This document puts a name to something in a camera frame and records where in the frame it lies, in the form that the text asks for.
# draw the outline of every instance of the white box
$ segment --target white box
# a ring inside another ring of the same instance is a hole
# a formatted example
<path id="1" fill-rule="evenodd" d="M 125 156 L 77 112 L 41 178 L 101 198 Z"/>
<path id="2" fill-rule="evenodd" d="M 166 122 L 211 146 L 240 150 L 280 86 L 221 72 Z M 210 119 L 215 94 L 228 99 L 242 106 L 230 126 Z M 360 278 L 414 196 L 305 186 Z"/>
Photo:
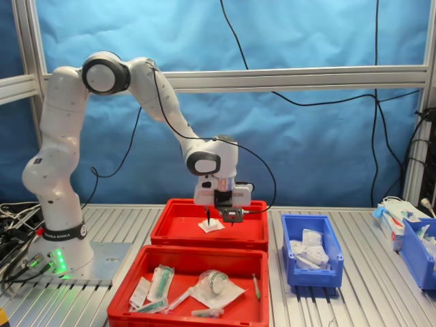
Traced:
<path id="1" fill-rule="evenodd" d="M 377 218 L 384 236 L 390 241 L 394 251 L 400 251 L 403 244 L 404 225 L 391 214 L 383 212 L 381 218 Z"/>

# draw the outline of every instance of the white tissue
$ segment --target white tissue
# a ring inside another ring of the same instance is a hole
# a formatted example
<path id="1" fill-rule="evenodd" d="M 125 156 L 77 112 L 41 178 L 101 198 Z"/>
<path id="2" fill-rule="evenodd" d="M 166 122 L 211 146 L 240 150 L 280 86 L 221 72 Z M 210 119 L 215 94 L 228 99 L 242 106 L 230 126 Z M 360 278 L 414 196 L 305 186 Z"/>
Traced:
<path id="1" fill-rule="evenodd" d="M 207 224 L 207 219 L 198 224 L 205 233 L 213 232 L 214 230 L 222 230 L 224 228 L 223 224 L 218 219 L 213 219 Z"/>

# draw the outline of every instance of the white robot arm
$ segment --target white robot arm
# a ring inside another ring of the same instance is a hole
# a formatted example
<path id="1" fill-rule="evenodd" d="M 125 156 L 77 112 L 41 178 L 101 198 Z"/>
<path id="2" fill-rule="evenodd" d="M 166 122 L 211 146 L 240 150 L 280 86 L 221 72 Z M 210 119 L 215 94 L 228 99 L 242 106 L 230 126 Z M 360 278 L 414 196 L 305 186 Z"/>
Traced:
<path id="1" fill-rule="evenodd" d="M 241 207 L 251 203 L 253 185 L 235 181 L 236 142 L 229 136 L 215 136 L 207 142 L 197 137 L 181 114 L 174 89 L 153 60 L 141 57 L 123 62 L 111 52 L 97 52 L 81 68 L 59 67 L 53 71 L 40 123 L 42 147 L 22 174 L 25 187 L 40 201 L 45 223 L 43 238 L 30 247 L 29 257 L 36 253 L 56 257 L 62 248 L 61 257 L 68 261 L 68 268 L 57 262 L 56 275 L 64 271 L 63 266 L 76 270 L 93 256 L 84 240 L 80 202 L 69 181 L 79 160 L 80 131 L 89 94 L 110 95 L 124 90 L 129 90 L 153 119 L 171 127 L 188 171 L 199 176 L 194 193 L 197 205 L 214 206 L 224 221 L 240 222 Z"/>

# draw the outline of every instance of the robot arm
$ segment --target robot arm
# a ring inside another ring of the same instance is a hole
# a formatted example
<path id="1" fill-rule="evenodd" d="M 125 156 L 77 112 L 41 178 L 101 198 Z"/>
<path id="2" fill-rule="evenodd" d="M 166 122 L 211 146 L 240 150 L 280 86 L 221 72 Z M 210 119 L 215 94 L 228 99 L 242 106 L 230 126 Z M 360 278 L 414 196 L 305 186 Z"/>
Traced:
<path id="1" fill-rule="evenodd" d="M 181 114 L 174 89 L 151 59 L 123 62 L 111 52 L 97 52 L 81 68 L 53 71 L 40 123 L 42 147 L 22 175 L 26 188 L 41 203 L 47 230 L 60 232 L 82 223 L 69 178 L 79 160 L 89 92 L 110 95 L 125 89 L 153 119 L 171 126 L 188 171 L 199 176 L 194 202 L 218 208 L 226 221 L 242 221 L 239 207 L 250 205 L 253 185 L 235 181 L 238 147 L 229 143 L 236 142 L 228 136 L 208 142 L 198 139 Z"/>
<path id="2" fill-rule="evenodd" d="M 98 52 L 84 63 L 82 79 L 88 90 L 99 95 L 128 89 L 147 114 L 167 123 L 180 142 L 188 171 L 199 176 L 194 202 L 218 208 L 224 221 L 243 220 L 240 208 L 250 205 L 253 185 L 235 181 L 237 143 L 222 135 L 207 142 L 200 139 L 183 117 L 174 89 L 153 60 L 142 57 L 122 62 L 110 52 Z"/>

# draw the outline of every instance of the sterile package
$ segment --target sterile package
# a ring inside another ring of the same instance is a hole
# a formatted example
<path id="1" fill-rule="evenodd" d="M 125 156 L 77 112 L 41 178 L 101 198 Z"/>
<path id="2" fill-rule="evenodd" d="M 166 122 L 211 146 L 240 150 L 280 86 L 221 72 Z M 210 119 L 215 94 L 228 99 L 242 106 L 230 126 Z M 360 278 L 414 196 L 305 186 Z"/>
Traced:
<path id="1" fill-rule="evenodd" d="M 299 255 L 295 256 L 295 260 L 296 260 L 297 268 L 299 269 L 321 269 L 321 267 L 300 257 Z"/>
<path id="2" fill-rule="evenodd" d="M 225 307 L 244 292 L 226 274 L 218 270 L 208 270 L 200 275 L 191 296 L 213 309 Z"/>
<path id="3" fill-rule="evenodd" d="M 317 266 L 325 266 L 328 262 L 328 255 L 321 245 L 316 247 L 304 247 L 300 257 L 312 262 L 313 264 L 316 264 Z"/>
<path id="4" fill-rule="evenodd" d="M 205 317 L 205 318 L 218 318 L 220 315 L 224 314 L 224 309 L 206 309 L 206 310 L 195 310 L 191 312 L 193 317 Z"/>
<path id="5" fill-rule="evenodd" d="M 290 240 L 291 250 L 295 255 L 300 255 L 302 250 L 305 248 L 300 240 Z"/>
<path id="6" fill-rule="evenodd" d="M 418 231 L 416 231 L 416 236 L 422 241 L 424 238 L 425 232 L 430 227 L 430 225 L 422 226 Z"/>
<path id="7" fill-rule="evenodd" d="M 174 276 L 174 268 L 162 266 L 155 269 L 153 278 L 151 279 L 151 287 L 147 300 L 151 302 L 157 302 L 162 298 L 168 296 L 171 281 Z"/>
<path id="8" fill-rule="evenodd" d="M 429 241 L 431 244 L 436 245 L 436 238 L 434 236 L 424 235 L 424 240 Z"/>
<path id="9" fill-rule="evenodd" d="M 302 230 L 302 244 L 306 247 L 317 247 L 322 245 L 322 233 L 315 230 Z"/>
<path id="10" fill-rule="evenodd" d="M 373 212 L 374 218 L 380 224 L 384 236 L 390 241 L 394 251 L 400 251 L 403 244 L 404 225 L 395 219 L 381 204 Z"/>
<path id="11" fill-rule="evenodd" d="M 144 277 L 141 277 L 138 285 L 136 286 L 135 292 L 131 295 L 129 300 L 130 305 L 138 309 L 143 306 L 144 301 L 149 293 L 151 283 L 147 281 Z"/>
<path id="12" fill-rule="evenodd" d="M 166 310 L 166 313 L 169 313 L 170 311 L 174 310 L 179 304 L 181 304 L 184 300 L 188 298 L 188 296 L 192 294 L 193 294 L 193 287 L 190 287 L 187 289 L 185 293 L 183 293 L 176 300 L 171 302 L 171 304 L 168 306 L 168 309 Z"/>
<path id="13" fill-rule="evenodd" d="M 218 219 L 209 219 L 209 224 L 207 219 L 198 224 L 205 233 L 213 232 L 214 230 L 222 230 L 224 228 L 223 224 Z"/>
<path id="14" fill-rule="evenodd" d="M 422 239 L 422 244 L 424 245 L 429 255 L 431 255 L 433 259 L 436 261 L 436 245 L 431 244 L 426 239 Z M 433 272 L 436 273 L 436 265 L 433 267 Z"/>
<path id="15" fill-rule="evenodd" d="M 164 310 L 167 307 L 168 307 L 168 300 L 165 297 L 165 298 L 162 298 L 159 301 L 152 302 L 152 303 L 147 303 L 146 305 L 143 305 L 142 307 L 140 307 L 135 312 L 156 313 L 156 312 Z"/>

